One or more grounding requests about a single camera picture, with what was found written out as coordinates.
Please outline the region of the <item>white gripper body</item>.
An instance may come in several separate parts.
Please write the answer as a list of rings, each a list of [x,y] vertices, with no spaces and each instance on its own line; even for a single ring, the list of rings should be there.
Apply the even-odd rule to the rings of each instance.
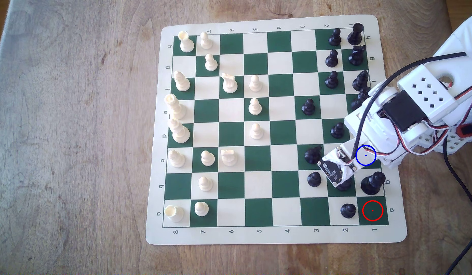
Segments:
[[[398,143],[392,122],[378,115],[380,107],[371,107],[362,128],[359,146],[367,145],[358,150],[358,160],[353,163],[358,169],[368,168],[371,163],[381,162],[382,168],[396,169],[406,155],[406,151]],[[366,148],[373,147],[374,152]]]

